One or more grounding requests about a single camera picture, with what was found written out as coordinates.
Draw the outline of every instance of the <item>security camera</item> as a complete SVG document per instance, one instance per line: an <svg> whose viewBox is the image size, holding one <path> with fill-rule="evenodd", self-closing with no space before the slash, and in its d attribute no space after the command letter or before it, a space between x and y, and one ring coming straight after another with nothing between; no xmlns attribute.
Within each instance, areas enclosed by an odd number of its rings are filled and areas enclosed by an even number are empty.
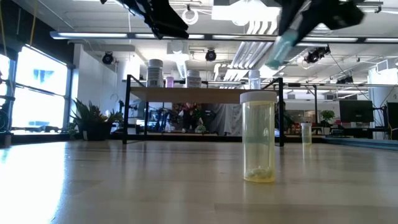
<svg viewBox="0 0 398 224"><path fill-rule="evenodd" d="M214 51L214 49L208 49L207 53L206 53L206 61L212 62L212 61L216 60L216 58L217 58L217 54Z"/></svg>
<svg viewBox="0 0 398 224"><path fill-rule="evenodd" d="M113 52L105 52L105 55L102 58L102 62L105 65L112 65L115 62L115 59L113 57Z"/></svg>
<svg viewBox="0 0 398 224"><path fill-rule="evenodd" d="M308 55L304 58L307 63L317 63L319 60L330 54L329 45L327 47L317 47L315 50L309 51Z"/></svg>

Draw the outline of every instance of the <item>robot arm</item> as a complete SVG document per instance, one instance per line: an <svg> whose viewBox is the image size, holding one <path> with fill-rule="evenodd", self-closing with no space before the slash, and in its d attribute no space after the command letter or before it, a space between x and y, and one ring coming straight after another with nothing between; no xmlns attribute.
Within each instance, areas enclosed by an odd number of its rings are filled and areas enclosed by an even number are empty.
<svg viewBox="0 0 398 224"><path fill-rule="evenodd" d="M187 39L188 25L171 8L169 0L117 0L152 29L158 39L164 36Z"/></svg>

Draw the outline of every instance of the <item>black metal frame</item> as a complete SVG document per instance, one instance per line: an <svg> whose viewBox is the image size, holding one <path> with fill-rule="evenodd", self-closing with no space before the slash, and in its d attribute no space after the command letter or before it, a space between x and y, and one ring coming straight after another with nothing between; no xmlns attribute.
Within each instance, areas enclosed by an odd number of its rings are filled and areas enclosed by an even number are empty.
<svg viewBox="0 0 398 224"><path fill-rule="evenodd" d="M131 90L131 80L134 80L137 82L140 86L145 87L144 84L142 84L138 79L134 78L132 75L127 75L127 80L126 80L126 98L124 102L124 114L123 114L123 136L122 136L122 141L123 144L127 144L127 140L141 140L141 141L147 141L147 140L161 140L161 141L178 141L178 140L184 140L184 141L226 141L226 142L236 142L236 141L241 141L241 137L228 137L228 136L148 136L148 118L149 118L149 102L145 103L145 119L144 119L144 135L136 135L132 134L129 135L127 132L127 129L129 127L129 122L128 122L128 116L129 116L129 102L130 102L130 90ZM174 83L181 83L185 84L185 80L175 80ZM268 84L266 87L263 88L265 90L267 87L274 85L277 83L279 86L279 138L276 138L276 140L279 140L279 146L283 147L285 144L285 135L284 135L284 122L283 122L283 117L284 117L284 82L283 78L276 78L274 81L272 81L270 84Z"/></svg>

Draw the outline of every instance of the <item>air vent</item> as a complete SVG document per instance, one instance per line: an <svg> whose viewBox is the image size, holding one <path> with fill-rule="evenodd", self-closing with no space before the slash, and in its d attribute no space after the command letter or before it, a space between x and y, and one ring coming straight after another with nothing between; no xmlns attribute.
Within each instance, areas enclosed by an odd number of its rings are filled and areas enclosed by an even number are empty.
<svg viewBox="0 0 398 224"><path fill-rule="evenodd" d="M390 58L390 59L387 59L387 60L384 60L384 61L378 63L376 65L377 72L381 72L383 70L397 68L397 65L396 65L395 61L396 61L395 58Z"/></svg>

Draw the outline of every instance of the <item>green leaves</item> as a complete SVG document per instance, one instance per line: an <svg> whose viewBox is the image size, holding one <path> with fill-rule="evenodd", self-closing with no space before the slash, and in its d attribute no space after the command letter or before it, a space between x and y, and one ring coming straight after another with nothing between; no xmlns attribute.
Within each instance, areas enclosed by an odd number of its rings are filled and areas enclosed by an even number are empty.
<svg viewBox="0 0 398 224"><path fill-rule="evenodd" d="M85 105L80 100L73 100L76 104L77 114L73 112L72 118L75 119L77 123L94 122L94 123L104 123L104 122L122 122L123 114L120 112L115 112L112 110L109 117L101 114L100 108L93 105L91 101L88 102L88 106Z"/></svg>
<svg viewBox="0 0 398 224"><path fill-rule="evenodd" d="M325 110L321 112L321 116L325 121L328 121L335 117L335 112L331 110Z"/></svg>

